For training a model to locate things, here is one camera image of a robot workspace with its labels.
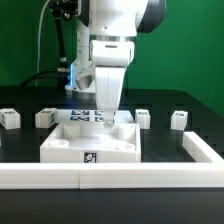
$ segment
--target small white block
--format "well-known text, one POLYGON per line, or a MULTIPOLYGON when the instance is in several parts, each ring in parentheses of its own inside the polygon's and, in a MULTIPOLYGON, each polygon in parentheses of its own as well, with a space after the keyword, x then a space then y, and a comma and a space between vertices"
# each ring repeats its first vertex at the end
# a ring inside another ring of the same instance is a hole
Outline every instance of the small white block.
POLYGON ((174 111, 171 117, 171 127, 172 130, 184 131, 187 125, 188 112, 186 111, 174 111))
POLYGON ((56 121, 58 110, 45 108, 35 115, 36 128, 50 128, 56 121))
POLYGON ((20 114, 14 109, 1 109, 0 122, 5 129, 16 129, 21 127, 20 114))
POLYGON ((150 129, 151 116, 148 110, 135 110, 135 122, 139 124, 140 129, 150 129))

